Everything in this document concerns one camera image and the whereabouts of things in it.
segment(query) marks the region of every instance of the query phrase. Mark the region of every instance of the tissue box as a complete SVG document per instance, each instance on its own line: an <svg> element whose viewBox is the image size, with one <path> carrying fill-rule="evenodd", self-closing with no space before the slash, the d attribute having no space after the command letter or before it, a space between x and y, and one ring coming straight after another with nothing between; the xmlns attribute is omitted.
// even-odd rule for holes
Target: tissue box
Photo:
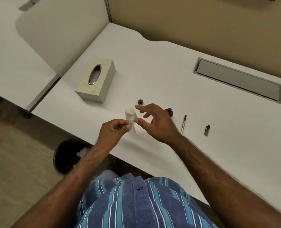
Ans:
<svg viewBox="0 0 281 228"><path fill-rule="evenodd" d="M93 58L75 92L82 98L104 103L115 74L113 60Z"/></svg>

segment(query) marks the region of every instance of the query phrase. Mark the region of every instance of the pen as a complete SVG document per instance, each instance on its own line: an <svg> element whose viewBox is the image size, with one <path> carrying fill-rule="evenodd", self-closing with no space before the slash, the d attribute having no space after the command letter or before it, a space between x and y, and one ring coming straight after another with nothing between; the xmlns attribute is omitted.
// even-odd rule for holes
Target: pen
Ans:
<svg viewBox="0 0 281 228"><path fill-rule="evenodd" d="M181 126L181 134L183 134L185 123L186 123L187 114L184 117L183 125Z"/></svg>

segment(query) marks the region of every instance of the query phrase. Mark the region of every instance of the blue shirt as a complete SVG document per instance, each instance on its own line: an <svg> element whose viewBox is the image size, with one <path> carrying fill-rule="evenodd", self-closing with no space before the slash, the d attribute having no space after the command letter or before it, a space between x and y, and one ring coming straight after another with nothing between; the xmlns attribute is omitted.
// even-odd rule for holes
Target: blue shirt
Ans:
<svg viewBox="0 0 281 228"><path fill-rule="evenodd" d="M217 227L175 181L127 174L92 182L73 227Z"/></svg>

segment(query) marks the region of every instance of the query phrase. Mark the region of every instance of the white tabletop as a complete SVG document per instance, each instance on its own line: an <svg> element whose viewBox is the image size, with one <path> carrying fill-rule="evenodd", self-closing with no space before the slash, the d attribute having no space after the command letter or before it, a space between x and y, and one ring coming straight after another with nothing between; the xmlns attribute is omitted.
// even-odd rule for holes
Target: white tabletop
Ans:
<svg viewBox="0 0 281 228"><path fill-rule="evenodd" d="M91 57L113 59L117 70L104 104L83 101L74 92ZM179 129L187 114L187 138L281 210L281 104L193 74L198 57L281 84L280 78L173 43L151 42L109 23L33 113L93 144L101 124L125 118L125 109L138 99L170 107ZM175 180L207 202L177 155L138 125L136 131L125 134L111 153L153 176Z"/></svg>
<svg viewBox="0 0 281 228"><path fill-rule="evenodd" d="M0 0L0 96L29 110L57 76L16 31L27 1Z"/></svg>

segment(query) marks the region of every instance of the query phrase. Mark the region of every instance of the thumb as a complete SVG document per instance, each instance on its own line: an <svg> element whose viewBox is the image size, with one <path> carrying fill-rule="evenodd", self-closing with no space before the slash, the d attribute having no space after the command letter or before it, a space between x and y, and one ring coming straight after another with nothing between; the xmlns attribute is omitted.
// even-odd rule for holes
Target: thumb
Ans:
<svg viewBox="0 0 281 228"><path fill-rule="evenodd" d="M129 125L126 125L124 126L123 128L121 128L119 130L121 136L123 136L125 133L127 133L129 130L131 130L132 126L129 124Z"/></svg>
<svg viewBox="0 0 281 228"><path fill-rule="evenodd" d="M141 118L136 118L134 119L134 121L139 124L142 128L144 128L144 130L146 130L147 132L150 130L151 128L151 124L146 122L144 119Z"/></svg>

